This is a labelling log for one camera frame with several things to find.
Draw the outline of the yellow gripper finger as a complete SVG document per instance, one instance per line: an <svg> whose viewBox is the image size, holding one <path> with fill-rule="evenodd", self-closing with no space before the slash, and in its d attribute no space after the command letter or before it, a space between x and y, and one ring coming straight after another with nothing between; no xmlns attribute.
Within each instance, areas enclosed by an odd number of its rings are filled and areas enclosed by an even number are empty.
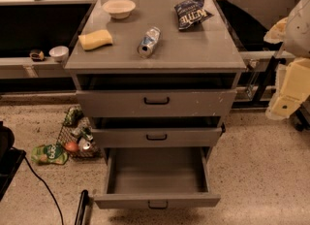
<svg viewBox="0 0 310 225"><path fill-rule="evenodd" d="M287 18L277 21L264 35L263 40L270 44L282 43L286 34Z"/></svg>
<svg viewBox="0 0 310 225"><path fill-rule="evenodd" d="M272 120L283 120L289 118L299 107L300 103L297 100L275 93L268 104L265 115Z"/></svg>

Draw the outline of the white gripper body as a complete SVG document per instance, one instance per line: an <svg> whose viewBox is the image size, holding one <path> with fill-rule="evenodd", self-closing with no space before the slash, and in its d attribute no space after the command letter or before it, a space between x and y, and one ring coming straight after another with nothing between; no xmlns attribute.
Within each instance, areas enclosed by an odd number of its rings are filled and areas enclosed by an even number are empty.
<svg viewBox="0 0 310 225"><path fill-rule="evenodd" d="M281 100L304 102L310 95L310 59L298 57L276 71L276 94Z"/></svg>

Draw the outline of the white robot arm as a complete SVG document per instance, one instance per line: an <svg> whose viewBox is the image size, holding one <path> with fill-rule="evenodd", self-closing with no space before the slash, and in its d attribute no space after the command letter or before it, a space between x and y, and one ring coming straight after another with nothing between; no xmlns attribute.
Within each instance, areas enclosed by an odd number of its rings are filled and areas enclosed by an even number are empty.
<svg viewBox="0 0 310 225"><path fill-rule="evenodd" d="M288 65L276 70L276 92L266 116L273 120L289 118L310 96L310 0L300 0L290 14L275 23L265 34L268 43L281 43L283 51L294 56Z"/></svg>

